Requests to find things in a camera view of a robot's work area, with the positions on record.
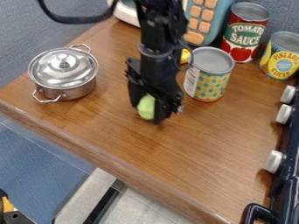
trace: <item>yellow can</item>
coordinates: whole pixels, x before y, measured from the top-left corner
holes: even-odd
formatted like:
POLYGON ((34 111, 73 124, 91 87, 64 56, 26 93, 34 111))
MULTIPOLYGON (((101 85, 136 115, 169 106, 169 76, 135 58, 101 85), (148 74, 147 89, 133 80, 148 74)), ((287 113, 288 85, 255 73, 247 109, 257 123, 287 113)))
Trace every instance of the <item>yellow can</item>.
POLYGON ((279 31, 272 35, 261 58, 261 70, 277 80, 289 80, 299 70, 299 35, 279 31))

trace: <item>black cable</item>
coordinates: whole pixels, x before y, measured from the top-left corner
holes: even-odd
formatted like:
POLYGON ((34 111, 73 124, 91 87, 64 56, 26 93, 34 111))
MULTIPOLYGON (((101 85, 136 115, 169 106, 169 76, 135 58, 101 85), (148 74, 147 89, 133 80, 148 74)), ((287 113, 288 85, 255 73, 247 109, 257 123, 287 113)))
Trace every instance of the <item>black cable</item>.
POLYGON ((52 20, 62 24, 94 24, 112 17, 119 0, 113 0, 111 6, 102 14, 92 17, 64 17, 51 12, 45 4, 45 0, 37 0, 43 12, 52 20))

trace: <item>white knob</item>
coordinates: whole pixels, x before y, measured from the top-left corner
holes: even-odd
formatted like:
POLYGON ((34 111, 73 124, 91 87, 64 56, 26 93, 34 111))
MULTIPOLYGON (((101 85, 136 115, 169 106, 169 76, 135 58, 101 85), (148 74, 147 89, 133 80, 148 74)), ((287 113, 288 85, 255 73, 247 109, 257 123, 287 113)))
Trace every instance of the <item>white knob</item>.
POLYGON ((268 172, 276 173, 282 162, 282 153, 277 150, 272 150, 265 165, 264 169, 268 172))
POLYGON ((278 123, 285 124, 288 121, 291 114, 292 114, 292 107, 286 104, 282 104, 280 110, 278 111, 276 121, 278 123))
POLYGON ((289 104, 294 98, 295 91, 296 91, 295 87, 286 86, 282 94, 281 102, 289 104))

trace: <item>wooden tabletop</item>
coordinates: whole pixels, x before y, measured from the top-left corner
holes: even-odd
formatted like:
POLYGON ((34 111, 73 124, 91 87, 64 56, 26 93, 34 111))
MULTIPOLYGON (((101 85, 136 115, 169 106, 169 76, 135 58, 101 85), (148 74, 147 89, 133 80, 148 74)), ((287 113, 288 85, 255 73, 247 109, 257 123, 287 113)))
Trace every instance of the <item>wooden tabletop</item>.
POLYGON ((186 96, 183 114, 155 126, 131 107, 124 76, 139 35, 114 19, 96 25, 71 43, 89 45, 101 64, 91 94, 40 104, 24 74, 0 90, 1 111, 195 223, 238 223, 248 203, 267 205, 271 175, 261 168, 282 131, 275 117, 288 83, 256 61, 238 64, 223 99, 186 96))

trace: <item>tomato sauce can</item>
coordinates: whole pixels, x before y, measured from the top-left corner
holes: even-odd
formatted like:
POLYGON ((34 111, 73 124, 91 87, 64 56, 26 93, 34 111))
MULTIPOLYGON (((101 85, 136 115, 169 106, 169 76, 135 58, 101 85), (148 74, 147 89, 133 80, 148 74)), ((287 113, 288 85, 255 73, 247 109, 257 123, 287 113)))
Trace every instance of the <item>tomato sauce can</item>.
POLYGON ((221 49, 237 62, 251 61, 268 26, 269 17, 270 13, 256 3, 234 4, 221 49))
POLYGON ((261 70, 277 80, 289 80, 299 71, 299 35, 279 31, 272 35, 260 61, 261 70))

